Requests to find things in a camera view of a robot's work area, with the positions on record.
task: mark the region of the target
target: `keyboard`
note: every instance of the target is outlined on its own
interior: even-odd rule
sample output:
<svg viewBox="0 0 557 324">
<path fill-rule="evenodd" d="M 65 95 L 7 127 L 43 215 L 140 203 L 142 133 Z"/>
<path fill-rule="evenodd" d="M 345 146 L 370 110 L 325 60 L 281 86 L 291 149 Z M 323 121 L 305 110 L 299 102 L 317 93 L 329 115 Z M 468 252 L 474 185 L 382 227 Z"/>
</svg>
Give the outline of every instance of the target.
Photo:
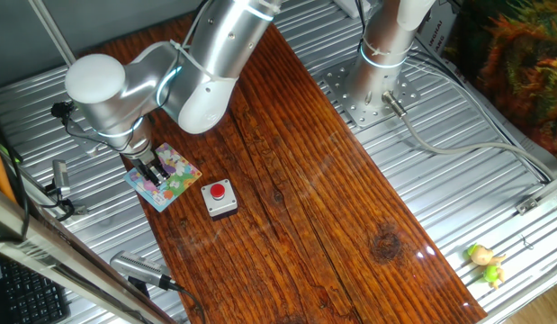
<svg viewBox="0 0 557 324">
<path fill-rule="evenodd" d="M 0 256 L 0 269 L 13 324 L 53 324 L 70 315 L 64 288 Z"/>
</svg>

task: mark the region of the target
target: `robotic arm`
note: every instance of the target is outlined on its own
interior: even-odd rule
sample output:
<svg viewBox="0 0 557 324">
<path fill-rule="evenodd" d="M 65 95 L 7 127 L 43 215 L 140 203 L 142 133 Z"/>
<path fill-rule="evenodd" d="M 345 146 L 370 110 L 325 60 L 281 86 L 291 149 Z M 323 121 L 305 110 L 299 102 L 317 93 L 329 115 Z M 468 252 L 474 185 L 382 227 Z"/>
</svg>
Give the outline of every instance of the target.
<svg viewBox="0 0 557 324">
<path fill-rule="evenodd" d="M 72 121 L 72 107 L 56 113 L 53 108 L 53 114 L 63 117 L 67 131 L 68 127 L 78 130 L 85 134 L 81 138 L 111 146 L 160 186 L 168 173 L 152 150 L 150 123 L 144 116 L 162 108 L 191 134 L 216 125 L 242 68 L 281 2 L 208 0 L 183 44 L 155 43 L 127 66 L 107 55 L 85 56 L 70 67 L 65 85 L 94 132 L 87 134 Z M 368 22 L 362 55 L 349 76 L 354 89 L 349 94 L 362 101 L 364 109 L 382 105 L 382 93 L 397 85 L 401 63 L 432 3 L 434 0 L 385 0 Z M 188 47 L 192 34 L 192 47 Z M 96 147 L 86 151 L 95 155 Z"/>
<path fill-rule="evenodd" d="M 150 123 L 144 115 L 162 108 L 191 134 L 216 125 L 281 2 L 209 0 L 182 45 L 155 43 L 126 66 L 108 55 L 85 56 L 68 70 L 65 86 L 94 131 L 84 132 L 69 118 L 71 106 L 53 108 L 53 114 L 67 116 L 63 118 L 67 131 L 85 139 L 82 144 L 89 140 L 107 144 L 159 186 L 168 173 L 152 150 Z M 185 43 L 194 30 L 192 47 L 186 52 Z M 97 148 L 86 151 L 95 155 Z"/>
</svg>

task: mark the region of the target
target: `gray cable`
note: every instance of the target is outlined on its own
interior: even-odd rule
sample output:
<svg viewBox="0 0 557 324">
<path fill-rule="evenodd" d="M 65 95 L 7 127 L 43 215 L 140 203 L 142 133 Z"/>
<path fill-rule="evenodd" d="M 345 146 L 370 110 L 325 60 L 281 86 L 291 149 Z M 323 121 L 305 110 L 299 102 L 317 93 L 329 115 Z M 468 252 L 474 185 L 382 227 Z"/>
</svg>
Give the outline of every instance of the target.
<svg viewBox="0 0 557 324">
<path fill-rule="evenodd" d="M 426 143 L 422 138 L 420 138 L 420 136 L 418 135 L 418 133 L 414 129 L 414 126 L 412 126 L 412 123 L 410 122 L 410 119 L 409 119 L 408 115 L 402 116 L 401 119 L 404 122 L 404 124 L 406 125 L 406 127 L 408 128 L 408 130 L 410 131 L 410 133 L 412 134 L 412 136 L 420 143 L 420 145 L 424 149 L 432 151 L 436 154 L 446 154 L 446 155 L 461 154 L 461 153 L 465 153 L 465 152 L 468 152 L 468 151 L 471 151 L 471 150 L 474 150 L 474 149 L 484 149 L 484 148 L 505 149 L 505 150 L 509 150 L 509 151 L 514 152 L 514 153 L 517 153 L 517 154 L 523 156 L 524 158 L 528 159 L 530 162 L 532 162 L 533 165 L 535 165 L 542 172 L 544 172 L 546 174 L 546 176 L 548 176 L 551 180 L 555 180 L 555 176 L 554 176 L 553 172 L 548 168 L 548 166 L 546 166 L 542 161 L 537 159 L 532 154 L 530 154 L 530 153 L 524 151 L 523 149 L 518 148 L 514 145 L 510 145 L 510 144 L 506 144 L 506 143 L 498 143 L 498 142 L 486 142 L 486 143 L 472 144 L 472 145 L 459 147 L 459 148 L 436 148 L 436 147 L 433 147 L 432 145 Z"/>
</svg>

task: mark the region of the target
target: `red button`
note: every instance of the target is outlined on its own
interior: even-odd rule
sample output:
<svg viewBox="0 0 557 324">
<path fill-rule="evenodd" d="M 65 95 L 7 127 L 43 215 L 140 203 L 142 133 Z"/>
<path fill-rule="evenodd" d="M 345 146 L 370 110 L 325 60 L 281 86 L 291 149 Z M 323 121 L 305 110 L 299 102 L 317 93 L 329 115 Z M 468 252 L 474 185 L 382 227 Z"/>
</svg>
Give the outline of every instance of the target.
<svg viewBox="0 0 557 324">
<path fill-rule="evenodd" d="M 212 195 L 212 198 L 216 199 L 216 200 L 220 200 L 222 198 L 224 198 L 224 193 L 226 192 L 226 189 L 224 188 L 224 185 L 222 184 L 215 184 L 210 188 L 210 194 Z"/>
</svg>

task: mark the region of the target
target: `wooden tabletop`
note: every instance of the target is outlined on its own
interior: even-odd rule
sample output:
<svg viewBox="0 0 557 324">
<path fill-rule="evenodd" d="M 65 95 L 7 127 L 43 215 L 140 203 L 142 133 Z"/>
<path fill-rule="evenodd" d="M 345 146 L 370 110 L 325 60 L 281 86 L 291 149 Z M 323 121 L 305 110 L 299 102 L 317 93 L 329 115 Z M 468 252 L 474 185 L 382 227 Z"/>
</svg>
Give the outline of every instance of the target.
<svg viewBox="0 0 557 324">
<path fill-rule="evenodd" d="M 181 40 L 189 24 L 167 22 L 95 51 L 127 64 L 153 42 Z M 203 176 L 161 213 L 140 202 L 174 279 L 210 323 L 485 317 L 274 26 L 212 130 L 190 135 L 164 112 L 152 116 L 155 145 L 169 143 Z M 212 221 L 201 187 L 226 178 L 238 214 Z"/>
</svg>

